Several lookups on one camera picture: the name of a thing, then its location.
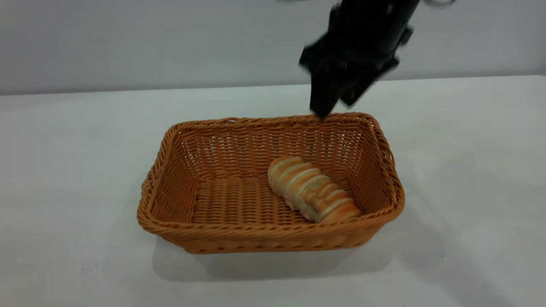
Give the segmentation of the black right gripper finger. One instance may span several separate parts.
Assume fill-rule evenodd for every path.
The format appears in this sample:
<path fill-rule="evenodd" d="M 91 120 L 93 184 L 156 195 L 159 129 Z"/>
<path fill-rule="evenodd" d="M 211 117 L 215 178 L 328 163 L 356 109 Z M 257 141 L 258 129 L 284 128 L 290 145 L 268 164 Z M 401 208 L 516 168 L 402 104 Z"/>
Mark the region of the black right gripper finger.
<path fill-rule="evenodd" d="M 347 107 L 353 107 L 357 101 L 370 89 L 380 78 L 384 77 L 390 71 L 395 70 L 398 64 L 384 64 L 381 68 L 368 69 L 367 72 L 357 78 L 356 83 L 352 85 L 342 96 L 341 101 Z"/>
<path fill-rule="evenodd" d="M 339 100 L 341 70 L 329 68 L 311 72 L 310 110 L 325 119 Z"/>

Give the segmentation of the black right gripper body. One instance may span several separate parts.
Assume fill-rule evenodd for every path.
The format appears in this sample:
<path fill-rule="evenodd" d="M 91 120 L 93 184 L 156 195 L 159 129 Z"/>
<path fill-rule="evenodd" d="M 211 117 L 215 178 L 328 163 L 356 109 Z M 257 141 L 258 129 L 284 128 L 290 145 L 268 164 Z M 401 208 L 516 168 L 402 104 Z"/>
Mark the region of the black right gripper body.
<path fill-rule="evenodd" d="M 356 67 L 384 74 L 396 68 L 397 50 L 409 41 L 417 0 L 342 0 L 329 14 L 326 33 L 306 45 L 299 60 L 308 72 Z"/>

